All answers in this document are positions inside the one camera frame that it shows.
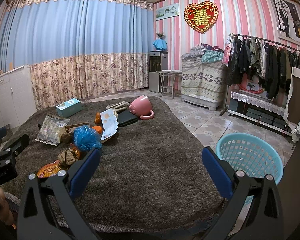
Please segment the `person left hand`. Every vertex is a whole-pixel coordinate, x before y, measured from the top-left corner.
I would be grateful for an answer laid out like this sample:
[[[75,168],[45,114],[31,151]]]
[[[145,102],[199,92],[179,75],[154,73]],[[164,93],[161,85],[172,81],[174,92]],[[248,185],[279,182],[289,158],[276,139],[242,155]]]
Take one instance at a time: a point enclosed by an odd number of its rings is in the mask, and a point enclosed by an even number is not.
[[[0,221],[6,225],[14,224],[13,214],[10,211],[9,204],[2,188],[0,188]]]

